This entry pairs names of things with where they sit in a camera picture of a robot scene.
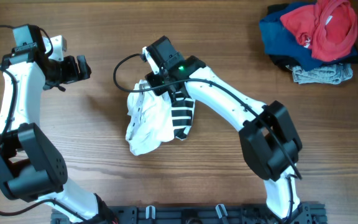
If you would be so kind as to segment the white t-shirt with black print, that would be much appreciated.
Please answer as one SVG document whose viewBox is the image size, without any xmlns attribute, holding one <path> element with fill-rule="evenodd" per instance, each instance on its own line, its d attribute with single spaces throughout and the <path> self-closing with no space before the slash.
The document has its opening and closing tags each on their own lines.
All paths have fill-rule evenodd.
<svg viewBox="0 0 358 224">
<path fill-rule="evenodd" d="M 195 113 L 195 100 L 185 98 L 182 92 L 176 92 L 172 101 L 167 92 L 157 96 L 147 88 L 150 88 L 147 81 L 140 80 L 134 86 L 135 92 L 127 98 L 131 121 L 126 141 L 135 156 L 149 153 L 163 142 L 186 139 Z"/>
</svg>

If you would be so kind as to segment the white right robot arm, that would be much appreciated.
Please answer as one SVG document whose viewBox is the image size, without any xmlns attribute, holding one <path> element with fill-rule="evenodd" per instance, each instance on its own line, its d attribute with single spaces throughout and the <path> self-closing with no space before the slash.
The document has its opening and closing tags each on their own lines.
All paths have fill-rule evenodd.
<svg viewBox="0 0 358 224">
<path fill-rule="evenodd" d="M 287 109 L 277 101 L 266 105 L 245 96 L 194 56 L 180 57 L 172 66 L 159 65 L 149 55 L 144 61 L 152 69 L 146 79 L 153 91 L 173 101 L 174 135 L 187 136 L 196 101 L 214 110 L 238 132 L 246 164 L 264 181 L 267 208 L 290 223 L 300 205 L 293 179 L 301 178 L 296 163 L 302 143 Z"/>
</svg>

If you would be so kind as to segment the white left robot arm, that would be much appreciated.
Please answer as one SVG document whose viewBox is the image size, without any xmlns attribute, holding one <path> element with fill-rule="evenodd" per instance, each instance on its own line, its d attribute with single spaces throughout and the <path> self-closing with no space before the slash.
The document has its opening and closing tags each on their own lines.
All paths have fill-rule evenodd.
<svg viewBox="0 0 358 224">
<path fill-rule="evenodd" d="M 118 223 L 106 203 L 69 179 L 59 150 L 39 127 L 44 90 L 85 80 L 85 56 L 54 56 L 55 49 L 17 47 L 3 56 L 5 90 L 0 112 L 0 216 L 21 215 L 42 204 L 72 223 Z"/>
</svg>

